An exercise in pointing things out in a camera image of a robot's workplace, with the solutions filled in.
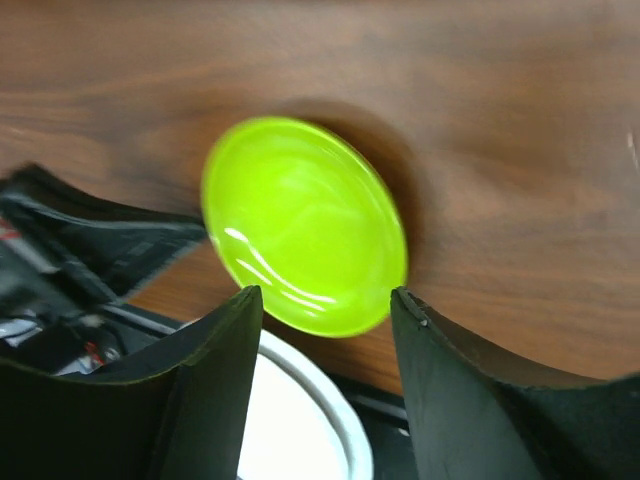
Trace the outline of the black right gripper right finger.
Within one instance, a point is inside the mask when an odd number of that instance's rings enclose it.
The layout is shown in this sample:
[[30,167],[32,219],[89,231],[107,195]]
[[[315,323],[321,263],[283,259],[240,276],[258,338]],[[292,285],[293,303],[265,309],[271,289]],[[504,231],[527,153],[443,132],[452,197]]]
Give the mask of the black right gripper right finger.
[[639,377],[597,380],[506,350],[405,288],[391,320],[423,479],[635,479]]

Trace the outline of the lime green plate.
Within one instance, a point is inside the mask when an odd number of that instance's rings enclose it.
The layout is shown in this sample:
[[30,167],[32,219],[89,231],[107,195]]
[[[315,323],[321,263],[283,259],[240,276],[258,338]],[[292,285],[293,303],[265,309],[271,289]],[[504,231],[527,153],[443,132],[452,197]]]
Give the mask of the lime green plate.
[[315,124],[256,117],[212,146],[201,177],[203,220],[240,287],[296,330],[357,336],[389,314],[408,246],[393,197],[365,157]]

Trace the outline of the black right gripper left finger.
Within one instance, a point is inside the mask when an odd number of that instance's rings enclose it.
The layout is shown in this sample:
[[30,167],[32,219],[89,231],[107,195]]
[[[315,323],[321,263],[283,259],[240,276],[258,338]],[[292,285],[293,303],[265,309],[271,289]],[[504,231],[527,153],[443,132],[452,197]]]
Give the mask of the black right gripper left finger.
[[1,361],[5,479],[232,479],[262,327],[248,287],[89,375]]

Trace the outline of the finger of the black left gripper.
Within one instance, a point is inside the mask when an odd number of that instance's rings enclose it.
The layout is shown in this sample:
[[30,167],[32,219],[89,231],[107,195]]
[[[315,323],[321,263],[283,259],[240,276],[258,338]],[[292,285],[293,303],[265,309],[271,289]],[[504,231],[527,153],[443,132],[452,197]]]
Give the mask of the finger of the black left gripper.
[[127,300],[207,238],[199,217],[89,195],[39,165],[1,181],[1,215],[91,300]]

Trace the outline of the white scalloped deep plate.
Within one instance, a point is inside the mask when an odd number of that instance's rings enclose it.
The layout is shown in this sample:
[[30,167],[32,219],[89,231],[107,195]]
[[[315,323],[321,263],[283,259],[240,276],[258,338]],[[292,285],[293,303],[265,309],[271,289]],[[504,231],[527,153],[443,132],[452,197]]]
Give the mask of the white scalloped deep plate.
[[299,350],[261,332],[237,469],[239,479],[374,477],[354,408]]

